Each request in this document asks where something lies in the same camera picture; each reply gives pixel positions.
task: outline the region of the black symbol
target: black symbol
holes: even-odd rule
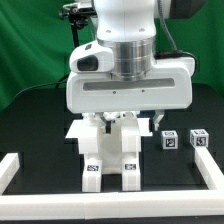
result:
[[[125,164],[125,170],[136,170],[136,164]]]
[[[203,130],[194,131],[196,135],[204,135],[205,132]]]
[[[166,132],[165,132],[165,135],[166,135],[166,136],[174,136],[174,132],[166,131]]]
[[[175,138],[166,139],[166,147],[175,147]]]
[[[205,137],[199,137],[197,138],[197,146],[206,146],[206,138]]]
[[[98,171],[99,170],[99,166],[95,166],[95,165],[88,165],[87,166],[87,171]]]

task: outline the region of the cube with black symbol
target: cube with black symbol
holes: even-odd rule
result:
[[[204,129],[191,130],[190,142],[194,148],[208,147],[209,134]]]
[[[162,131],[163,149],[178,149],[178,135],[176,131]]]

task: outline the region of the white plastic housing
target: white plastic housing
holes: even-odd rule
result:
[[[95,56],[98,60],[98,69],[92,72],[110,72],[114,68],[114,55],[110,48],[100,46],[97,41],[77,47],[70,57],[72,72],[80,73],[78,61],[88,56]]]
[[[71,73],[67,106],[72,113],[187,108],[192,102],[193,66],[192,58],[159,60],[144,80],[121,87],[107,73]]]
[[[132,42],[156,35],[155,0],[95,0],[98,15],[97,38],[111,42]]]
[[[92,7],[91,0],[76,0],[77,8],[83,9],[83,8],[90,8]],[[170,6],[171,6],[171,0],[162,0],[162,8],[163,8],[163,16],[165,19],[170,17]],[[158,12],[158,5],[155,4],[154,9],[154,18],[159,18],[159,12]]]

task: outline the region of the white wooden frame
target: white wooden frame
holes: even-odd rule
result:
[[[0,220],[224,215],[224,176],[207,148],[195,162],[209,190],[0,196]],[[18,154],[0,163],[0,194],[19,169]]]

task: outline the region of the black cube face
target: black cube face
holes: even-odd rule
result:
[[[206,146],[206,137],[197,137],[196,146]]]
[[[173,148],[175,147],[175,138],[167,138],[166,139],[166,147],[167,148]]]

